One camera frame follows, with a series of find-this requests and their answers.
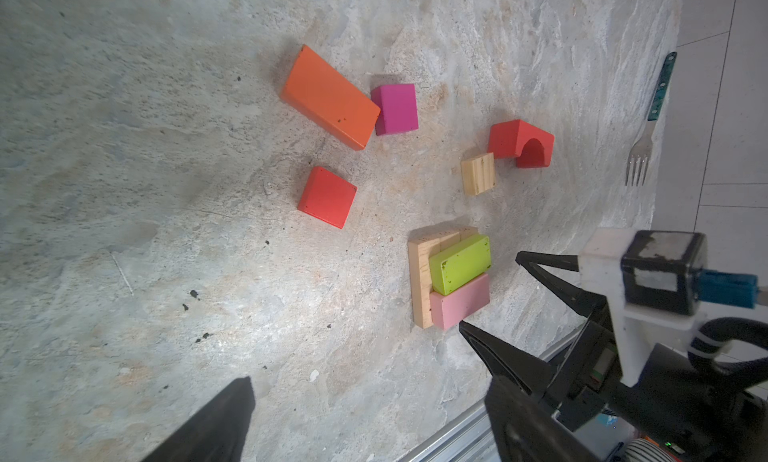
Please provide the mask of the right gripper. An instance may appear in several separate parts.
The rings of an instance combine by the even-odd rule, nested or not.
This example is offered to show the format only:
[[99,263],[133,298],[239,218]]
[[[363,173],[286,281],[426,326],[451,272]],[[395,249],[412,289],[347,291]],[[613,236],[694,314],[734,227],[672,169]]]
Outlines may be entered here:
[[493,377],[506,377],[533,396],[574,432],[602,413],[621,378],[618,348],[603,295],[583,290],[545,270],[579,272],[576,255],[520,251],[515,262],[552,292],[573,312],[585,317],[564,358],[552,366],[466,322],[459,333],[480,357]]

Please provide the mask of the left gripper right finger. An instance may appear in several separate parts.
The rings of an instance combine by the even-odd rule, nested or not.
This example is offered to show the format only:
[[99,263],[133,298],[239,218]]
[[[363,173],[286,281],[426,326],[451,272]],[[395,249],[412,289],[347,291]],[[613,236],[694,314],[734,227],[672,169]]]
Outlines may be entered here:
[[506,377],[491,379],[484,406],[501,461],[598,461]]

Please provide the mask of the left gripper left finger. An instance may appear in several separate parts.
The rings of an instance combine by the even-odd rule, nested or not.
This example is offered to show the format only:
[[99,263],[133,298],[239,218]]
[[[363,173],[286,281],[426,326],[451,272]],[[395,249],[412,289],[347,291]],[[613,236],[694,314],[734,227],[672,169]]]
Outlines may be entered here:
[[255,406],[251,378],[234,379],[144,461],[240,461]]

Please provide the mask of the pink rectangular block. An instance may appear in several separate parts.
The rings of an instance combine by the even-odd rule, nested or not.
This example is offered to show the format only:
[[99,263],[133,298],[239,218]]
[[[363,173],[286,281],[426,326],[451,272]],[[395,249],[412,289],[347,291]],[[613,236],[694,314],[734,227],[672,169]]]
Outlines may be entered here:
[[448,330],[489,303],[490,277],[484,273],[449,295],[433,291],[430,294],[432,322]]

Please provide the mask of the lime green rectangular block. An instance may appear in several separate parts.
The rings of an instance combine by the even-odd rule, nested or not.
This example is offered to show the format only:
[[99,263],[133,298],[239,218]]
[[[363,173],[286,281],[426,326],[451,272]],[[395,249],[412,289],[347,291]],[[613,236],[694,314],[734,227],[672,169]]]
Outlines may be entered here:
[[447,296],[485,273],[492,264],[487,235],[475,234],[429,259],[432,288]]

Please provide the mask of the natural wood block 31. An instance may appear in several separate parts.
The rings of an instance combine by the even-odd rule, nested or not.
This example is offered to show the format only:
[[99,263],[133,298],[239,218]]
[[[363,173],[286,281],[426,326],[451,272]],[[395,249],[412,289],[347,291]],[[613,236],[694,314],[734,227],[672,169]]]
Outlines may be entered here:
[[408,241],[408,263],[414,324],[422,329],[433,325],[430,305],[432,287],[429,258],[436,255],[442,243],[452,236],[444,231]]

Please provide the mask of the natural wood block 29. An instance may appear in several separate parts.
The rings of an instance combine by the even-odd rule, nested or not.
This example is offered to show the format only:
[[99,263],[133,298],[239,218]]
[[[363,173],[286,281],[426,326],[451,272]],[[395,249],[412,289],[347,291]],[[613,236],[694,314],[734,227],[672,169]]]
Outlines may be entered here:
[[459,243],[462,240],[464,231],[462,229],[446,231],[440,237],[440,249],[446,250],[447,248]]

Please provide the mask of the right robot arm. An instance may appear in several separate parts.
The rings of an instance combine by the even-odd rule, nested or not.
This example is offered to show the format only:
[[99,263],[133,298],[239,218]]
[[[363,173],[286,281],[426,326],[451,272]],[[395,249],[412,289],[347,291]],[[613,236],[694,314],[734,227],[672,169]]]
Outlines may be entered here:
[[460,324],[492,376],[484,405],[502,460],[588,461],[591,453],[574,434],[604,409],[684,461],[766,459],[767,404],[751,393],[767,379],[766,361],[715,362],[716,350],[733,340],[765,347],[764,323],[710,321],[687,355],[655,347],[638,382],[626,386],[617,360],[599,365],[602,355],[618,352],[605,297],[554,275],[555,269],[575,270],[576,259],[521,252],[516,260],[586,323],[565,357],[551,362]]

